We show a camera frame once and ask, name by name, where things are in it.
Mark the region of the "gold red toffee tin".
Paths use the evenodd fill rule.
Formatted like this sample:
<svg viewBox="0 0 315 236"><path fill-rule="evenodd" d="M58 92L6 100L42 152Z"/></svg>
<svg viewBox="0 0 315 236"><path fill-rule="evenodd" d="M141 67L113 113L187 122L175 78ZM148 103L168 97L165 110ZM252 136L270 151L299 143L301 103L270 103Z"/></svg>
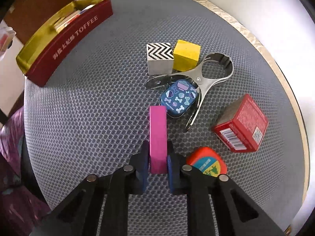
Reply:
<svg viewBox="0 0 315 236"><path fill-rule="evenodd" d="M81 14L61 32L53 25L76 10L94 7ZM95 27L113 15L111 0L74 0L49 18L23 46L17 65L28 80L44 87L62 60Z"/></svg>

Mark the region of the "grey honeycomb table mat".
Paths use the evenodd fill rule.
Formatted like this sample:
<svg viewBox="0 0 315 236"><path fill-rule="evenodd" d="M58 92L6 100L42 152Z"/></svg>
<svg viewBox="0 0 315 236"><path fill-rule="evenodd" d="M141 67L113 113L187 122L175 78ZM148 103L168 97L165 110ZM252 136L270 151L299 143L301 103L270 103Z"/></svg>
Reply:
<svg viewBox="0 0 315 236"><path fill-rule="evenodd" d="M259 51L193 0L105 0L87 8L49 55L43 86L25 84L31 165L51 209L81 183L112 185L129 235L186 235L187 196L175 178L232 183L266 214L265 235L288 227L302 205L301 131L290 99Z"/></svg>

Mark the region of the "blue red clear card box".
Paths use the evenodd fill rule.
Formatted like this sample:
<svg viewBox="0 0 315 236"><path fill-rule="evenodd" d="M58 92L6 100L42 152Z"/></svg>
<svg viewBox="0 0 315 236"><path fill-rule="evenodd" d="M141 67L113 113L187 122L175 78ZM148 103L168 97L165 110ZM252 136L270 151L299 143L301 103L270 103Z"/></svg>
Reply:
<svg viewBox="0 0 315 236"><path fill-rule="evenodd" d="M91 9L92 7L94 7L94 4L91 4L89 6L87 6L86 8L84 8L82 11L80 11L79 13L75 14L74 16L72 16L70 19L68 19L64 25L69 25L72 21L74 21L76 18L78 18L81 14L85 13L87 10Z"/></svg>

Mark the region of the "yellow wooden cube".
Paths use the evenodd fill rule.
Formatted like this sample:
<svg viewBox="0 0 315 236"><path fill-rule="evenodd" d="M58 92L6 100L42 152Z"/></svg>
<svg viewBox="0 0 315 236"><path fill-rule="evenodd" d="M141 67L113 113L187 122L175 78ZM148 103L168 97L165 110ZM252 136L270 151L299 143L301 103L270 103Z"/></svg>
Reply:
<svg viewBox="0 0 315 236"><path fill-rule="evenodd" d="M177 40L173 50L173 69L188 71L194 69L199 61L201 46L189 41Z"/></svg>

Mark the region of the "clear case with red cards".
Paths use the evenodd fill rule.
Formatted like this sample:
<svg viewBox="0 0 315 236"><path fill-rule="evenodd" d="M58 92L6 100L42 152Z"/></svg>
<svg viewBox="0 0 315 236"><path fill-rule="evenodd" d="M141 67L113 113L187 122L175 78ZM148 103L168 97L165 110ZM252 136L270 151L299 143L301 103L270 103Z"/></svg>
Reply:
<svg viewBox="0 0 315 236"><path fill-rule="evenodd" d="M0 58L1 60L5 56L7 49L12 45L13 38L15 37L16 32L12 27L1 27L0 31Z"/></svg>

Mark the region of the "pink rectangular block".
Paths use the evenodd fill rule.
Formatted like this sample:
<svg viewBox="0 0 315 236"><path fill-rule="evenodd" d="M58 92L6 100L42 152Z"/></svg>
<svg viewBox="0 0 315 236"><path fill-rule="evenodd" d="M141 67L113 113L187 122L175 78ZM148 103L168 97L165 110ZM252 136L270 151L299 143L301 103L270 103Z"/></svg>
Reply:
<svg viewBox="0 0 315 236"><path fill-rule="evenodd" d="M167 173L167 114L162 105L149 108L149 152L152 174Z"/></svg>

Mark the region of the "red cardboard box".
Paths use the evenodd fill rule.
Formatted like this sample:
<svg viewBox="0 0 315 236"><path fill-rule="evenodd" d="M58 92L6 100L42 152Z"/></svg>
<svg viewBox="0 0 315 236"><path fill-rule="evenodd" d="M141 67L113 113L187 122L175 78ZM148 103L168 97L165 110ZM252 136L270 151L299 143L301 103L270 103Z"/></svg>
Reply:
<svg viewBox="0 0 315 236"><path fill-rule="evenodd" d="M211 130L232 152L256 152L268 124L268 118L246 93L224 110Z"/></svg>

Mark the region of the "blue patterned small tin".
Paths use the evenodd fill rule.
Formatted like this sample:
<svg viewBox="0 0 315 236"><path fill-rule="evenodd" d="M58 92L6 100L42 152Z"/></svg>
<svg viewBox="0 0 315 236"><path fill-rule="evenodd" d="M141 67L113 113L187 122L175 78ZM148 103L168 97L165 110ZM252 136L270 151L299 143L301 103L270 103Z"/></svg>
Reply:
<svg viewBox="0 0 315 236"><path fill-rule="evenodd" d="M162 93L158 104L166 107L168 116L179 118L190 109L197 97L196 88L189 81L180 79Z"/></svg>

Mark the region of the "black white zigzag cube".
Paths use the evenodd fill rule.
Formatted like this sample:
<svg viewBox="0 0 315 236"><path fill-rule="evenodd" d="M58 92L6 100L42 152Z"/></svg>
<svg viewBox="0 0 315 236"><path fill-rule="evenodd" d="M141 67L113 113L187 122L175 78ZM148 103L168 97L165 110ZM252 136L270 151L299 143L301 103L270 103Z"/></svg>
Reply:
<svg viewBox="0 0 315 236"><path fill-rule="evenodd" d="M173 53L170 43L148 43L147 69L149 75L171 74L173 70Z"/></svg>

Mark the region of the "silver metal clip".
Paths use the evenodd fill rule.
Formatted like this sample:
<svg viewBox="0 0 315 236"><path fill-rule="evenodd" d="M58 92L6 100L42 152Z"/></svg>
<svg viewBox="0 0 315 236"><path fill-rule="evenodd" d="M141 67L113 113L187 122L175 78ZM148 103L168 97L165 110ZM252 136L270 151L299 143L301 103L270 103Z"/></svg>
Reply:
<svg viewBox="0 0 315 236"><path fill-rule="evenodd" d="M222 78L204 77L202 74L202 67L207 62L218 64L221 68L225 70L225 76ZM228 56L222 53L212 52L205 55L203 60L194 69L152 77L150 80L146 82L145 87L147 89L156 89L165 85L170 87L177 80L184 79L189 81L196 88L198 97L194 104L190 107L190 109L186 111L186 113L188 112L191 114L184 129L184 131L187 132L195 122L197 115L200 111L201 104L203 103L203 100L205 99L205 96L207 95L208 91L213 86L226 82L229 78L232 77L233 72L234 65L232 63L232 60Z"/></svg>

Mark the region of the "gold ribbed lighter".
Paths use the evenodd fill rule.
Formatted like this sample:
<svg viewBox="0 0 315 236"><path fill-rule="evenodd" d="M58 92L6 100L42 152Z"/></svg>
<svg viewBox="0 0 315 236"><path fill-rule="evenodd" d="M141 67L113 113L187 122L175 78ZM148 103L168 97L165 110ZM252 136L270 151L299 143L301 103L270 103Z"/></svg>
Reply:
<svg viewBox="0 0 315 236"><path fill-rule="evenodd" d="M69 14L66 17L60 18L54 25L54 29L56 32L61 32L64 28L66 28L72 21L80 16L81 10L76 10L73 13Z"/></svg>

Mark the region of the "red tape measure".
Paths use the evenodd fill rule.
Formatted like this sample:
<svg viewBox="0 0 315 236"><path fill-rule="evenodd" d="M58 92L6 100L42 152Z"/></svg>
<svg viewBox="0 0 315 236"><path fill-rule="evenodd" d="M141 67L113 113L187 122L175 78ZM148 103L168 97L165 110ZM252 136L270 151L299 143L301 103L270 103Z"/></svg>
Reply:
<svg viewBox="0 0 315 236"><path fill-rule="evenodd" d="M210 147L199 147L186 157L186 164L199 169L203 174L218 177L227 174L223 159Z"/></svg>

